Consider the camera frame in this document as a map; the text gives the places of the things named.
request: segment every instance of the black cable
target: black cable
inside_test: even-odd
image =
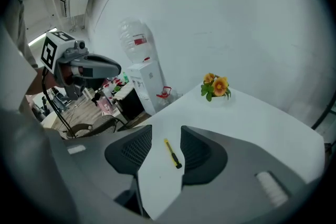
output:
[[[332,106],[335,104],[335,102],[336,102],[336,91],[335,91],[333,97],[331,98],[329,104],[327,105],[326,109],[324,110],[324,112],[317,119],[316,123],[314,123],[314,125],[311,127],[313,130],[315,130],[321,124],[321,122],[326,118],[326,116],[330,112],[330,110],[331,110]]]
[[[46,75],[47,75],[48,72],[49,72],[49,70],[47,70],[47,68],[44,67],[44,69],[42,71],[42,91],[43,91],[43,94],[46,96],[46,98],[47,98],[48,102],[50,103],[51,107],[53,108],[53,110],[55,111],[56,115],[58,116],[58,118],[63,123],[63,125],[67,128],[67,130],[71,134],[72,138],[76,138],[76,135],[74,134],[71,126],[67,123],[67,121],[60,114],[60,112],[58,111],[58,108],[56,107],[55,103],[50,99],[50,97],[48,95],[48,92],[47,92],[47,89],[46,89],[46,85],[45,85],[45,77],[46,77]]]
[[[328,151],[332,152],[332,148],[335,145],[336,145],[336,140],[330,146],[326,147],[325,150],[324,150],[324,152],[328,152]]]
[[[69,121],[69,125],[70,125],[71,120],[72,120],[72,118],[73,118],[73,115],[74,115],[74,113],[75,113],[75,108],[76,108],[76,107],[74,107],[74,108],[72,109],[72,115],[71,115],[71,118],[70,118],[70,121]]]

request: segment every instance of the floor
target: floor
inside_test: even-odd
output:
[[[102,116],[101,110],[91,100],[87,100],[83,95],[76,101],[69,103],[66,111],[63,111],[61,115],[69,123],[70,126],[74,126],[79,123],[94,124],[94,122]],[[150,115],[141,112],[134,120],[126,124],[127,128],[133,128],[141,122],[148,119]],[[52,129],[58,130],[63,138],[66,138],[66,127],[62,124],[59,118],[54,121]]]

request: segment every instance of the water bottle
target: water bottle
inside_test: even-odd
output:
[[[125,84],[129,83],[128,77],[125,72],[122,73],[122,76],[124,77]]]
[[[133,63],[142,63],[150,57],[152,46],[148,42],[146,28],[140,20],[123,20],[119,26],[119,34],[122,49]]]
[[[158,99],[159,99],[158,103],[161,106],[167,106],[167,105],[169,105],[169,103],[170,103],[169,102],[169,96],[170,96],[171,90],[172,90],[171,87],[164,86],[161,94],[157,94],[156,95],[158,97]]]

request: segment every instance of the orange flower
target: orange flower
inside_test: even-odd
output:
[[[214,95],[223,96],[228,86],[227,77],[216,79],[212,84],[212,87],[214,87]]]
[[[215,75],[212,73],[208,73],[204,76],[204,83],[210,83],[215,79]]]

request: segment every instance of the desk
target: desk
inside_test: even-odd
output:
[[[181,192],[185,167],[180,149],[182,125],[252,142],[286,164],[306,183],[322,174],[322,136],[287,113],[252,96],[230,90],[230,100],[215,98],[209,103],[201,96],[201,85],[198,85],[140,124],[151,124],[153,130],[152,148],[139,170],[141,200],[152,219],[157,219]],[[176,169],[173,165],[163,142],[165,138],[183,168]]]
[[[117,92],[113,99],[118,109],[128,121],[134,120],[144,109],[132,83],[127,83]]]
[[[56,112],[52,111],[46,118],[41,122],[44,128],[51,128],[57,118]]]

